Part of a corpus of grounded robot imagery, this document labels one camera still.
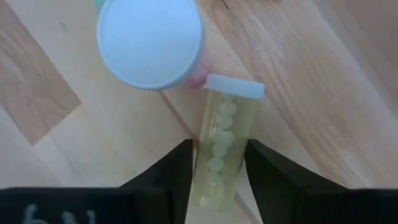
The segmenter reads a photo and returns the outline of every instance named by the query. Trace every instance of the wooden plank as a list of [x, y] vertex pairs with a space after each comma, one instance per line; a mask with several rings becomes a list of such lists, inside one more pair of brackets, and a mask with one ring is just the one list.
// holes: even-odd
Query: wooden plank
[[137, 174], [83, 106], [33, 147], [66, 187], [119, 187]]
[[0, 142], [0, 188], [60, 186], [1, 107]]
[[322, 16], [398, 115], [398, 2], [316, 0]]
[[0, 1], [0, 104], [31, 144], [80, 104], [4, 0]]

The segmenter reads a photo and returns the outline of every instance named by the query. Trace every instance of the round white pill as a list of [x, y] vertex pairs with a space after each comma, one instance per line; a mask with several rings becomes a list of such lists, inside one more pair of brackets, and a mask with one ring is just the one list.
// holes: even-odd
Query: round white pill
[[230, 146], [234, 142], [234, 134], [231, 131], [225, 131], [221, 128], [214, 128], [212, 130], [213, 141], [218, 144]]
[[234, 124], [234, 120], [232, 116], [219, 114], [216, 118], [216, 124], [221, 129], [229, 129]]
[[221, 174], [219, 172], [209, 170], [207, 173], [207, 181], [210, 185], [219, 184], [221, 182]]
[[214, 156], [222, 158], [227, 154], [228, 146], [216, 143], [213, 145], [212, 151]]
[[220, 106], [220, 113], [222, 115], [234, 115], [236, 113], [237, 106], [236, 103], [232, 100], [225, 100], [224, 102], [221, 103]]
[[219, 172], [224, 168], [224, 161], [219, 157], [212, 157], [207, 163], [209, 169], [213, 172]]

